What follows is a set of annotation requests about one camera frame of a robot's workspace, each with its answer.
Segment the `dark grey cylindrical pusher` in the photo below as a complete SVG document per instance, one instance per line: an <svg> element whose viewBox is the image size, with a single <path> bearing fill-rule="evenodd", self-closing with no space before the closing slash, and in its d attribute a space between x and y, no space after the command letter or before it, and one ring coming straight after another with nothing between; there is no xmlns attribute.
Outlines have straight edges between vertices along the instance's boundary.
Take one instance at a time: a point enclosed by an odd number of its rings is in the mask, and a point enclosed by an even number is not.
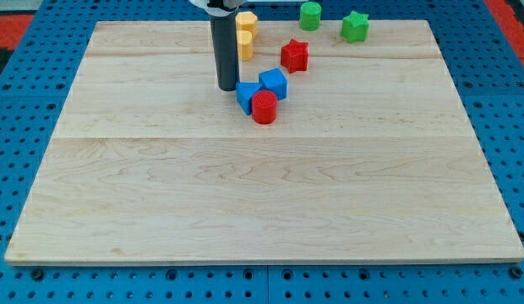
<svg viewBox="0 0 524 304"><path fill-rule="evenodd" d="M211 16L210 29L218 87L223 91L234 91L239 81L235 13Z"/></svg>

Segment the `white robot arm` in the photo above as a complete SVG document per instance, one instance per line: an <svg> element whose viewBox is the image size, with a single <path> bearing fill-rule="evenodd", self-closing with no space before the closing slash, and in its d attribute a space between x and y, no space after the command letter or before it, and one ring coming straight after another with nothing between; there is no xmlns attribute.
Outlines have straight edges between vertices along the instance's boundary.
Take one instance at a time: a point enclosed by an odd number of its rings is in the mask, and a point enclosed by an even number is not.
<svg viewBox="0 0 524 304"><path fill-rule="evenodd" d="M210 32L214 49L218 87L234 91L240 80L237 50L237 9L242 0L190 0L203 9L210 18Z"/></svg>

